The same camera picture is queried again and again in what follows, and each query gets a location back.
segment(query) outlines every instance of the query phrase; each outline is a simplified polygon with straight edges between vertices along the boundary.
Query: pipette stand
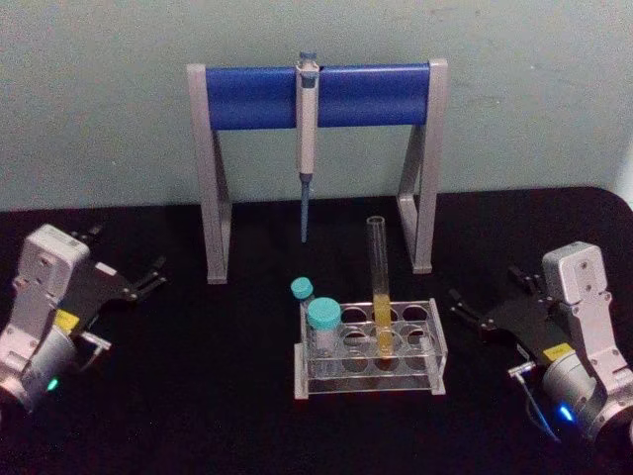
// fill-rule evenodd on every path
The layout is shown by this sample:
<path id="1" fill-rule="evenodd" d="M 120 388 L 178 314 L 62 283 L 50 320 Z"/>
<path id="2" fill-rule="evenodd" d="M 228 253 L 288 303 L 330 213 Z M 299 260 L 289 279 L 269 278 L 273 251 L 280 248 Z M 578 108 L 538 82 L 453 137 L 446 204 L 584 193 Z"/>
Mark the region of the pipette stand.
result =
<path id="1" fill-rule="evenodd" d="M 418 81 L 411 79 L 416 74 L 421 78 Z M 324 66 L 319 75 L 319 127 L 411 125 L 398 207 L 413 273 L 429 273 L 448 99 L 446 59 L 414 65 Z M 295 69 L 208 69 L 204 64 L 188 64 L 187 76 L 207 281 L 225 284 L 231 203 L 218 131 L 294 128 Z M 364 99 L 368 104 L 359 103 L 357 91 L 362 88 L 371 91 Z M 404 90 L 410 91 L 409 97 L 399 96 Z M 417 206 L 413 197 L 416 181 Z"/>
<path id="2" fill-rule="evenodd" d="M 312 332 L 300 306 L 301 342 L 295 344 L 295 399 L 310 394 L 428 390 L 446 394 L 448 349 L 433 299 L 392 302 L 393 355 L 381 358 L 373 304 L 341 304 L 343 323 L 332 354 L 311 345 Z"/>

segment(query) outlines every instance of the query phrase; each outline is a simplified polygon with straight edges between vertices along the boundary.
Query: empty glass test tube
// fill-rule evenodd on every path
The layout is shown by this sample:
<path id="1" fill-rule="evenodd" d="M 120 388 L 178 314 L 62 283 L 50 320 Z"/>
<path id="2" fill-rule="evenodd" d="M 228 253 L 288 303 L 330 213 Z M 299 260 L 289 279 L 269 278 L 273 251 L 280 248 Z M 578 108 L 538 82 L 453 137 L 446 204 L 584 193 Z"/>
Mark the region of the empty glass test tube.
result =
<path id="1" fill-rule="evenodd" d="M 372 216 L 367 219 L 367 242 L 369 244 L 369 262 L 372 271 L 374 320 L 376 322 L 378 352 L 384 358 L 393 354 L 394 339 L 392 336 L 392 312 L 389 297 L 385 218 L 382 216 Z"/>

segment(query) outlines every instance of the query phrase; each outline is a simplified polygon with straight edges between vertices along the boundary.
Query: teal screw cap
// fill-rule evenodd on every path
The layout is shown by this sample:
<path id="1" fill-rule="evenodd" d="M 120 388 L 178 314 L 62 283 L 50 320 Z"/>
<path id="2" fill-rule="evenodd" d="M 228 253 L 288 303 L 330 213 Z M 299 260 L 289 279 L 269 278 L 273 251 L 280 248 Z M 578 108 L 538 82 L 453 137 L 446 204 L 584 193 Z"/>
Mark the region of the teal screw cap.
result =
<path id="1" fill-rule="evenodd" d="M 297 300 L 304 300 L 310 297 L 315 289 L 308 277 L 297 277 L 290 284 L 290 290 Z"/>
<path id="2" fill-rule="evenodd" d="M 333 330 L 340 324 L 340 305 L 329 297 L 319 297 L 308 305 L 308 323 L 315 330 Z"/>

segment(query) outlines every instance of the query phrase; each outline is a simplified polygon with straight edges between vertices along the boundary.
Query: black tabletop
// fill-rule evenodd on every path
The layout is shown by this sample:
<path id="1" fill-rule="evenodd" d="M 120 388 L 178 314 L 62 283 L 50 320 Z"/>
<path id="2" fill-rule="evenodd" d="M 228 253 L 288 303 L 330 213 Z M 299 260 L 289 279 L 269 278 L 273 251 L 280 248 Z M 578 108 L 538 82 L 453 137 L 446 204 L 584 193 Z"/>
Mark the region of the black tabletop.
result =
<path id="1" fill-rule="evenodd" d="M 371 298 L 365 219 L 383 215 L 393 300 L 435 298 L 449 348 L 447 394 L 311 396 L 295 401 L 297 303 L 307 275 L 320 296 Z M 484 346 L 448 312 L 456 287 L 486 311 L 507 297 L 507 267 L 539 272 L 574 240 L 601 247 L 618 345 L 633 362 L 633 214 L 593 188 L 439 196 L 433 273 L 411 273 L 394 198 L 233 208 L 228 284 L 206 284 L 197 206 L 0 214 L 0 323 L 9 317 L 24 237 L 50 223 L 106 228 L 92 256 L 140 277 L 160 254 L 167 285 L 136 307 L 110 306 L 92 328 L 113 343 L 68 374 L 26 422 L 2 434 L 2 473 L 629 473 L 572 438 L 552 442 L 524 412 L 506 370 L 511 348 Z"/>

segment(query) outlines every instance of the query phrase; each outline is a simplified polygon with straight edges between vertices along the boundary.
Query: wall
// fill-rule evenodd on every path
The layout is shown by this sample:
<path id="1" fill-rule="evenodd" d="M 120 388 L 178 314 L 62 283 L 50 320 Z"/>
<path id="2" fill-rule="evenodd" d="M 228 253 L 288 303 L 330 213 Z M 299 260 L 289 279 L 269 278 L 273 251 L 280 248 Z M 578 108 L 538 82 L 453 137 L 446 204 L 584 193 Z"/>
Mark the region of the wall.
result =
<path id="1" fill-rule="evenodd" d="M 0 22 L 2 209 L 196 201 L 184 65 L 290 64 L 302 48 L 449 59 L 444 191 L 609 187 L 631 141 L 626 0 L 9 0 Z M 292 131 L 222 140 L 234 199 L 298 198 Z M 395 192 L 406 128 L 319 140 L 317 197 Z"/>

